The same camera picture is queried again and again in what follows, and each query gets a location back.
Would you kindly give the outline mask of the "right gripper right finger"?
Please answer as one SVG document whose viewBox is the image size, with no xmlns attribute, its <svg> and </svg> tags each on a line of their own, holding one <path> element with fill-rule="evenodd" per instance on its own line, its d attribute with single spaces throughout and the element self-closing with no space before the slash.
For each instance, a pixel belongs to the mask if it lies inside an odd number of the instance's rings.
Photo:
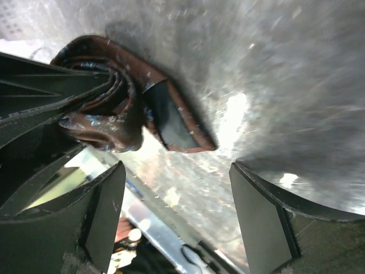
<svg viewBox="0 0 365 274">
<path fill-rule="evenodd" d="M 241 163 L 229 170 L 251 273 L 364 273 L 364 216 L 312 202 Z"/>
</svg>

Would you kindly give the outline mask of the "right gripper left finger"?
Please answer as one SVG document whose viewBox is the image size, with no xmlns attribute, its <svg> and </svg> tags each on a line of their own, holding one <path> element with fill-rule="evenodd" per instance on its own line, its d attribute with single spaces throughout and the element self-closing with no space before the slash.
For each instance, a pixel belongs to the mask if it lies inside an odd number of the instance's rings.
<svg viewBox="0 0 365 274">
<path fill-rule="evenodd" d="M 1 221 L 1 273 L 106 273 L 125 177 L 118 162 L 93 181 Z"/>
</svg>

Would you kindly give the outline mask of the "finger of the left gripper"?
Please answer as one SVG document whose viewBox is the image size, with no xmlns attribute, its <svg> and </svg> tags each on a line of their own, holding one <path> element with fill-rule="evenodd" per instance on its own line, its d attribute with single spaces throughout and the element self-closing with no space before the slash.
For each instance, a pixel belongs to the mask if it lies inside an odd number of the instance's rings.
<svg viewBox="0 0 365 274">
<path fill-rule="evenodd" d="M 25 209 L 82 146 L 62 133 L 62 114 L 1 119 L 1 216 Z"/>
<path fill-rule="evenodd" d="M 1 53 L 1 123 L 71 109 L 110 86 L 104 72 L 79 71 Z"/>
</svg>

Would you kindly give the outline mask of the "brown floral tie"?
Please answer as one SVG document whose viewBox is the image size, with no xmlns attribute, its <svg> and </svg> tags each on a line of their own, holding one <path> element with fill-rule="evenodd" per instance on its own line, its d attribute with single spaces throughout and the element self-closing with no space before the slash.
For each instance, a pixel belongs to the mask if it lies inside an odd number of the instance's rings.
<svg viewBox="0 0 365 274">
<path fill-rule="evenodd" d="M 98 150 L 138 150 L 147 129 L 168 151 L 214 151 L 217 145 L 174 82 L 161 70 L 105 37 L 85 35 L 71 41 L 53 65 L 106 72 L 110 87 L 59 126 L 69 137 Z"/>
</svg>

